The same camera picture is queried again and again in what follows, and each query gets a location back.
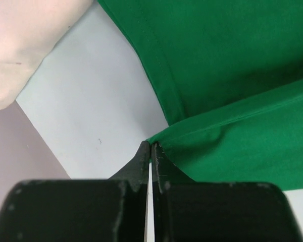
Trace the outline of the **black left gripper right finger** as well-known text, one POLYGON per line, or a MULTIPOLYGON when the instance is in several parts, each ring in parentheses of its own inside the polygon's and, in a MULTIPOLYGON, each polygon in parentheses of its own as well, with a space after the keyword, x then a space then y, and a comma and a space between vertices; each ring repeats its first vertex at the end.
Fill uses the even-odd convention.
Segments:
POLYGON ((274 184, 196 182, 151 147, 156 241, 303 241, 274 184))

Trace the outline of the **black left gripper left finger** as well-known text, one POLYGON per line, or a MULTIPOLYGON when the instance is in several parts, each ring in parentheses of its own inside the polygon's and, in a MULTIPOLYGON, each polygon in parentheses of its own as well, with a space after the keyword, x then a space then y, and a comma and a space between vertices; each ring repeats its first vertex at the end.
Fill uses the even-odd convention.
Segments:
POLYGON ((0 241, 144 241, 149 144, 109 179, 17 183, 0 210, 0 241))

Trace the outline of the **green t shirt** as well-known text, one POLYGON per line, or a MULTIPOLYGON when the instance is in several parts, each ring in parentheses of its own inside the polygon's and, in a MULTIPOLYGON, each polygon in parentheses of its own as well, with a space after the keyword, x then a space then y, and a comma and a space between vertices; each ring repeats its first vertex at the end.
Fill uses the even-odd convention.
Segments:
POLYGON ((303 189, 303 1, 100 1, 168 127, 149 139, 197 182, 303 189))

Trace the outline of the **folded white t shirt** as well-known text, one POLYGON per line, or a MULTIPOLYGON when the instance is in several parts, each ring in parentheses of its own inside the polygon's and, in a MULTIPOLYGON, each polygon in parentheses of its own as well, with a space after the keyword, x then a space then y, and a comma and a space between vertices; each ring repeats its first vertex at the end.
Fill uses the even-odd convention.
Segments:
POLYGON ((0 1, 0 110, 15 101, 92 1, 0 1))

